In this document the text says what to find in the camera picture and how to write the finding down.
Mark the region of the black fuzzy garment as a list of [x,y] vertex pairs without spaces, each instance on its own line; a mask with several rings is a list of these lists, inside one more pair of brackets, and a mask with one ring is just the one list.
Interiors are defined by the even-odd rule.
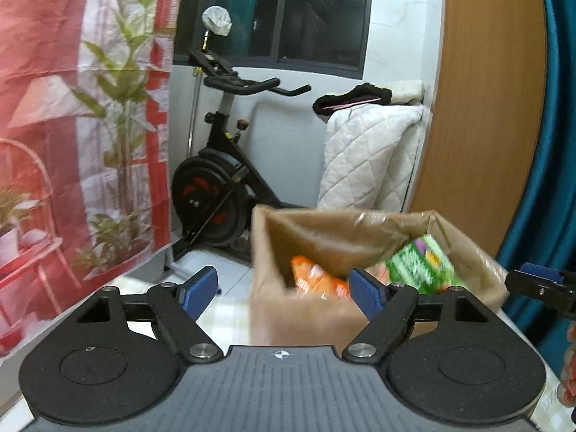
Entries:
[[355,86],[352,90],[340,95],[324,95],[312,104],[312,111],[318,117],[329,118],[336,111],[364,104],[391,104],[392,92],[370,83]]

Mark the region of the green snack bag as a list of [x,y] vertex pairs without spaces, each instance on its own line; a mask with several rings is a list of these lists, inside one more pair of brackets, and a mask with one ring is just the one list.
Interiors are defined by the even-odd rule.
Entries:
[[431,234],[414,239],[366,271],[384,285],[405,284],[430,296],[444,293],[452,286],[465,286]]

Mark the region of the green checked tablecloth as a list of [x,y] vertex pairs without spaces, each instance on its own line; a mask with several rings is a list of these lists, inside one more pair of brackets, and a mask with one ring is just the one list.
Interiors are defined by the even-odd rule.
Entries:
[[[248,300],[246,297],[239,298],[237,295],[239,290],[248,293],[248,283],[251,282],[252,276],[251,269],[239,274],[229,284],[229,291],[222,296],[215,297],[199,318],[199,326],[222,348],[250,342]],[[15,386],[18,380],[19,363],[50,330],[78,307],[78,304],[74,304],[54,320],[45,323],[42,330],[39,330],[35,336],[22,340],[15,351],[1,359],[1,392],[11,395],[9,399],[1,402],[1,429],[3,431],[22,431],[32,420],[26,400],[23,399],[19,388]],[[558,385],[557,376],[551,370],[547,370],[544,393],[532,414],[532,420],[542,431],[573,431],[575,429],[575,424],[570,418],[571,410],[558,401]]]

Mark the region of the wooden board panel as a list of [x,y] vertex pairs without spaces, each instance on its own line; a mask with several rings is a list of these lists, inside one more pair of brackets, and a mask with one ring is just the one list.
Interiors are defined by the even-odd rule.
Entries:
[[494,256],[540,130],[544,0],[444,0],[442,28],[432,126],[410,208],[439,212]]

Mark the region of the red printed backdrop cloth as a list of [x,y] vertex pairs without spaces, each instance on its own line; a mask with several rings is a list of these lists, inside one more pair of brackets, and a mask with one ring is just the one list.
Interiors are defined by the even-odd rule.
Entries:
[[1,353],[170,240],[181,0],[1,0]]

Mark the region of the orange clear-wrapped snack packet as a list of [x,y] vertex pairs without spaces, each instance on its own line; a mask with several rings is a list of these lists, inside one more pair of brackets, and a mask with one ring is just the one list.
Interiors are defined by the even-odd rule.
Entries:
[[575,406],[576,397],[576,325],[572,322],[567,330],[570,346],[564,353],[563,366],[557,390],[558,400],[565,407]]

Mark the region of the white quilted blanket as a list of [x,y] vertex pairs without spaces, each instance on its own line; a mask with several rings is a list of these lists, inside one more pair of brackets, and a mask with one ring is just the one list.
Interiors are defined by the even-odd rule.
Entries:
[[399,213],[404,208],[427,129],[424,85],[408,80],[381,88],[391,90],[391,104],[364,104],[319,117],[326,132],[318,209]]

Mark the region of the teal curtain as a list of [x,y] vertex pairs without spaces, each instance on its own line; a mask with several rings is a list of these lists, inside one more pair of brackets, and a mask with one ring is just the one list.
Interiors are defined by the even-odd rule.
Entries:
[[545,101],[532,167],[497,254],[507,270],[575,269],[575,0],[544,0]]

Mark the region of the brown cardboard box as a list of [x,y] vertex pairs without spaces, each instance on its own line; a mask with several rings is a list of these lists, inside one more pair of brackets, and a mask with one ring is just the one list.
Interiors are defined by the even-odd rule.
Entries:
[[347,279],[355,267],[367,268],[425,234],[436,239],[469,291],[498,311],[508,296],[506,270],[435,211],[275,210],[257,206],[251,223],[252,344],[329,345],[342,351],[366,327],[366,317],[351,301],[318,294],[300,296],[292,258],[307,257],[329,275]]

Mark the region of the dark window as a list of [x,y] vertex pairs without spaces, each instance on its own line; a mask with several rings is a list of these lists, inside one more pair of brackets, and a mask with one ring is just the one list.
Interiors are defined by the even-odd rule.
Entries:
[[372,0],[181,0],[174,62],[207,42],[234,66],[359,79]]

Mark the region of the black exercise bike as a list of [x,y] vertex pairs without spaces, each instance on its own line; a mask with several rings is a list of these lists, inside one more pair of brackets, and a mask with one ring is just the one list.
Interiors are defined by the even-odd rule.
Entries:
[[227,248],[248,260],[253,209],[259,204],[273,209],[292,209],[281,201],[239,146],[250,122],[239,119],[236,132],[228,131],[229,114],[237,96],[265,92],[294,98],[311,91],[310,85],[293,90],[280,87],[276,77],[265,81],[243,79],[232,65],[208,49],[209,36],[228,36],[229,11],[213,5],[201,15],[205,27],[202,46],[188,50],[188,64],[195,68],[194,95],[202,85],[222,93],[219,109],[205,115],[210,126],[206,146],[189,153],[174,172],[172,203],[181,222],[181,238],[172,245],[173,260],[180,260],[198,245]]

